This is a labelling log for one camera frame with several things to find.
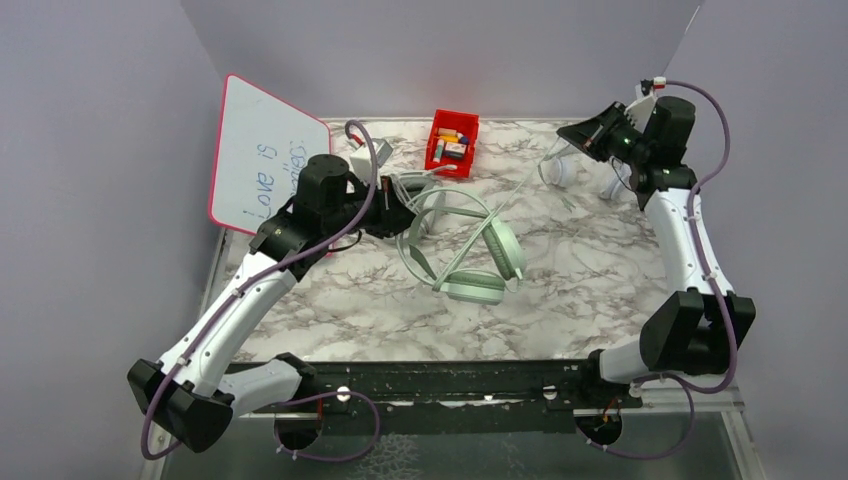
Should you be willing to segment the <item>green headphones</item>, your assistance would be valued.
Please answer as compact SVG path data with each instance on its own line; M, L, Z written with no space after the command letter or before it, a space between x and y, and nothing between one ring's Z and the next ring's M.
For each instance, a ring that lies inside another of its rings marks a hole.
M444 203L426 205L425 201L437 194L457 194L470 199L474 210L448 206ZM434 187L408 196L405 205L414 217L407 230L395 237L400 260L408 272L422 284L447 298L484 306L500 304L507 292L517 293L522 288L527 260L516 234L499 217L499 208L489 207L481 197L466 189ZM421 226L431 214L447 213L479 221L471 236L462 244L443 270L437 272L421 251ZM464 268L466 256L481 239L496 267L494 271Z

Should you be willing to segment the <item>grey white gaming headset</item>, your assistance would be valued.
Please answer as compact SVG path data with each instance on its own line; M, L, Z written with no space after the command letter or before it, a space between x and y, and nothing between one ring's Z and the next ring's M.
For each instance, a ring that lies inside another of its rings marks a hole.
M390 173L388 177L392 180L393 189L402 203L413 213L419 214L424 208L445 206L445 192L436 192L417 201L413 201L412 198L441 187L437 173L448 169L448 166L443 166L437 167L434 171L406 170Z

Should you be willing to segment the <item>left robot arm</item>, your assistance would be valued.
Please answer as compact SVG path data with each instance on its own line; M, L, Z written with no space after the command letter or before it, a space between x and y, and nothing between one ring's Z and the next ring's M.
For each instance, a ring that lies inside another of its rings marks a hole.
M177 446L209 449L230 422L283 403L313 401L314 369L292 354L237 373L229 365L270 309L349 232L391 238L409 228L413 212L382 176L363 183L341 157L319 154L300 171L295 194L265 220L230 283L192 329L158 360L139 359L127 379L145 415Z

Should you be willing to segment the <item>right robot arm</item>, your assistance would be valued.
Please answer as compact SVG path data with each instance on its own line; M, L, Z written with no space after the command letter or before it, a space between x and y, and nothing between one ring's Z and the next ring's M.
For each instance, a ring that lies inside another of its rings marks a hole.
M600 407L617 384L650 375L732 376L756 307L736 293L712 250L703 221L700 187L683 162L696 120L679 97L648 96L625 107L561 127L560 139L598 161L630 170L629 187L660 247L669 298L643 325L637 340L594 354L597 369L577 380L579 398Z

